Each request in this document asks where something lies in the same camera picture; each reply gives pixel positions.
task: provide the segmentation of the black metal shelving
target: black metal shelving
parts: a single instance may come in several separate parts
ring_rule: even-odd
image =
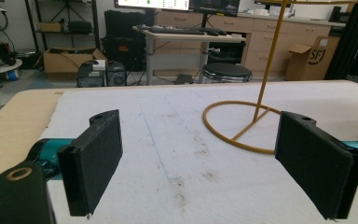
[[[34,18],[32,16],[32,11],[31,11],[31,7],[30,7],[30,1],[34,1],[34,5],[35,5],[35,9],[36,9],[36,16],[37,16],[37,22],[40,23],[42,21],[42,16],[40,13],[40,6],[39,6],[39,0],[25,0],[25,5],[27,8],[27,13],[28,13],[28,19],[30,21],[30,25],[31,25],[31,30],[33,33],[33,38],[34,38],[34,45],[35,45],[35,49],[36,52],[40,52],[40,48],[38,45],[38,40],[37,40],[37,36],[36,34],[41,34],[42,36],[42,41],[43,41],[43,47],[44,50],[48,49],[48,44],[46,41],[46,36],[45,34],[56,34],[56,35],[70,35],[71,36],[71,41],[72,41],[72,47],[75,46],[75,42],[74,42],[74,35],[94,35],[94,40],[95,40],[95,48],[96,49],[100,49],[100,36],[99,36],[99,28],[98,28],[98,14],[97,14],[97,0],[91,0],[88,1],[88,4],[91,4],[91,10],[92,10],[92,23],[93,23],[93,29],[92,32],[90,34],[74,34],[71,33],[69,31],[64,31],[64,32],[60,32],[60,33],[52,33],[52,32],[42,32],[40,30],[36,30],[34,27]],[[84,21],[83,17],[78,14],[70,5],[70,3],[82,3],[79,1],[71,1],[71,0],[64,0],[64,1],[60,1],[63,2],[64,5],[62,6],[62,9],[60,11],[57,12],[57,14],[51,19],[51,21],[53,21],[59,14],[61,14],[65,9],[66,9],[66,13],[68,16],[68,20],[71,20],[70,17],[70,11],[72,10],[82,21]]]

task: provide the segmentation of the black stool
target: black stool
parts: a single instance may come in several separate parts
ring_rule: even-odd
[[[252,71],[231,63],[208,63],[203,66],[202,75],[219,82],[248,82]]]

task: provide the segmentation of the floor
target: floor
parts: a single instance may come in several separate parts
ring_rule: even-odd
[[[20,76],[16,81],[9,81],[5,74],[0,74],[0,109],[17,93],[26,90],[37,89],[62,89],[75,88],[76,82],[73,81],[50,81],[43,71],[34,69],[19,70]],[[130,72],[127,78],[127,85],[137,86],[145,85],[146,75],[144,72]],[[153,76],[154,85],[175,85],[176,77],[157,77]],[[261,78],[254,77],[253,82],[261,81]],[[270,81],[283,81],[282,78],[272,78]]]

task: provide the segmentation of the cardboard box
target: cardboard box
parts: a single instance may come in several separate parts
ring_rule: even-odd
[[[323,80],[338,45],[339,37],[318,36],[313,46],[294,44],[286,70],[287,81]]]
[[[98,49],[49,49],[43,53],[45,73],[49,80],[76,80],[82,63],[106,60]]]
[[[63,31],[63,23],[58,23],[56,21],[41,21],[40,31],[60,33]]]

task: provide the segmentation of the white table surface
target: white table surface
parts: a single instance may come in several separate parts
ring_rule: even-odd
[[[255,102],[259,89],[247,83],[66,91],[41,137],[77,137],[89,117],[119,109],[124,154],[89,221],[70,217],[62,182],[48,182],[58,223],[326,223],[273,156],[230,146],[203,125],[207,105]],[[316,119],[339,140],[358,140],[358,84],[269,83],[263,105]],[[231,134],[253,113],[229,105],[209,119]],[[274,147],[278,119],[268,116],[242,140]],[[349,219],[339,223],[358,223],[358,190]]]

